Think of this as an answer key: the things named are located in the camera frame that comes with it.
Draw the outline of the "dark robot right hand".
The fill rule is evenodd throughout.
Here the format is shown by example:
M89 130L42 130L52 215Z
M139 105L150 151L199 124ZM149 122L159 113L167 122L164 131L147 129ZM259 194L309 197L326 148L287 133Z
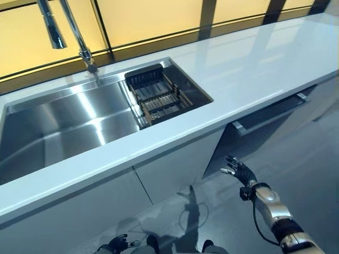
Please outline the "dark robot right hand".
M226 165L222 166L219 171L237 178L246 187L257 183L257 178L252 170L235 156L228 155Z

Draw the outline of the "dark robot left hand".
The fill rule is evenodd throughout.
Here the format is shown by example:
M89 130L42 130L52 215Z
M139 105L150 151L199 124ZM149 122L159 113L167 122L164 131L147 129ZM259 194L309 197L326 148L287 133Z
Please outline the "dark robot left hand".
M95 253L117 254L128 249L127 234L113 238L108 244L101 245Z

